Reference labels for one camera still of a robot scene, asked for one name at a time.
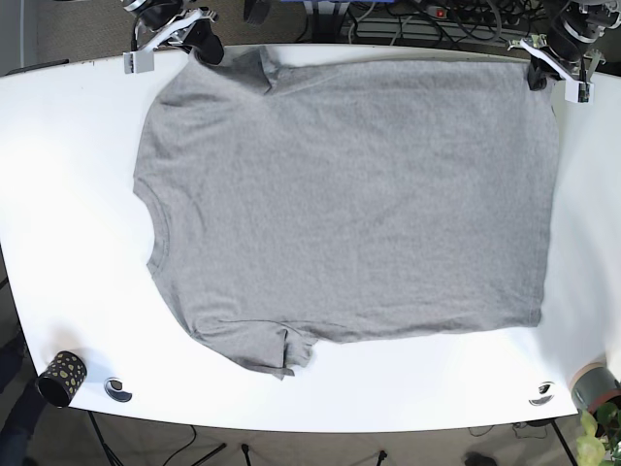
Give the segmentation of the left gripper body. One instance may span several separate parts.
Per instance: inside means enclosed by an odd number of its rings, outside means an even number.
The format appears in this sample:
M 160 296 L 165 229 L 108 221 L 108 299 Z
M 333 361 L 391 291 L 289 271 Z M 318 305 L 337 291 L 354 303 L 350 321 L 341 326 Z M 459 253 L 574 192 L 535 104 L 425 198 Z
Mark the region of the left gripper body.
M 549 79 L 588 82 L 602 56 L 595 43 L 620 26 L 618 1 L 541 1 L 547 31 L 509 43 L 545 60 L 553 69 Z

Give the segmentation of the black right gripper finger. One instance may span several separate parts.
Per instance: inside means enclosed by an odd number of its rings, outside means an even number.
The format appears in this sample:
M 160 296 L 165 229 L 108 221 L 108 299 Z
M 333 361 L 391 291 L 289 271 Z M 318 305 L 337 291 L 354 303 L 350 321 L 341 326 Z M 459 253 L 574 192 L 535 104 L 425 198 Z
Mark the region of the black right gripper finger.
M 224 57 L 224 47 L 212 32 L 211 22 L 208 19 L 201 19 L 193 24 L 186 35 L 186 45 L 204 64 L 220 64 Z
M 128 51 L 123 54 L 125 74 L 140 74 L 154 70 L 154 51 L 148 49 Z

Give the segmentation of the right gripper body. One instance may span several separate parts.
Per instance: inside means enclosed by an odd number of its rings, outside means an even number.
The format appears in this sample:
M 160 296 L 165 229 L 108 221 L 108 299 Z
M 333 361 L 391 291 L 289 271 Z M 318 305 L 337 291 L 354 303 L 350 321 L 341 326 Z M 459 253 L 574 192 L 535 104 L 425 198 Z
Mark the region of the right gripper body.
M 207 6 L 197 6 L 195 1 L 122 1 L 123 9 L 133 16 L 130 50 L 137 51 L 142 29 L 154 34 L 164 34 L 160 45 L 190 50 L 198 40 L 212 34 L 212 25 L 218 22 L 218 13 Z

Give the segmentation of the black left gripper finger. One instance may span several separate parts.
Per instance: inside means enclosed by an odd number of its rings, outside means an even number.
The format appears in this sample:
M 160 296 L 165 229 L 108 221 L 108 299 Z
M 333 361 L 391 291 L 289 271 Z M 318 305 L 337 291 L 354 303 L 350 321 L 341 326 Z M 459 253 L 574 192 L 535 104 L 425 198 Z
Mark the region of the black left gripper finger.
M 593 94 L 590 82 L 567 80 L 565 84 L 565 100 L 575 104 L 589 104 Z
M 527 83 L 531 91 L 541 91 L 547 87 L 547 81 L 553 76 L 553 69 L 540 58 L 531 56 L 527 71 Z

